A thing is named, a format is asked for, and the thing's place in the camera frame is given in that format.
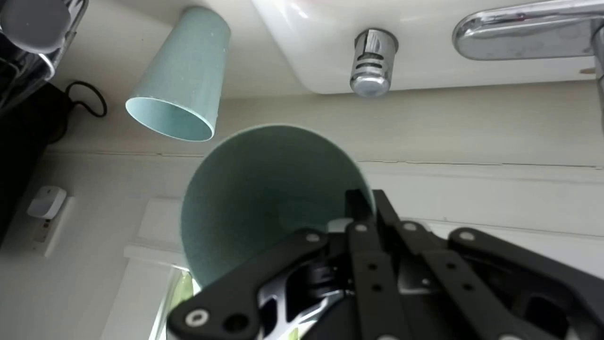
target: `cable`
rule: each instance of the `cable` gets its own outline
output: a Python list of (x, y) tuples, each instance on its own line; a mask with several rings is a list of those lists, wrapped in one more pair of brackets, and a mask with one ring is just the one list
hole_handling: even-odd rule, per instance
[[(93, 91), (93, 93), (99, 97), (99, 102), (100, 102), (102, 110), (100, 110), (100, 112), (95, 112), (89, 104), (85, 104), (85, 102), (82, 102), (82, 100), (74, 100), (74, 99), (72, 99), (72, 89), (74, 89), (74, 87), (85, 87), (85, 89)], [(72, 82), (65, 93), (66, 93), (66, 97), (74, 102), (74, 108), (76, 108), (76, 106), (82, 106), (82, 108), (85, 108), (93, 117), (102, 119), (102, 117), (106, 117), (108, 112), (110, 112), (106, 99), (100, 95), (100, 91), (99, 91), (95, 85), (91, 85), (91, 83), (87, 83), (87, 82)]]

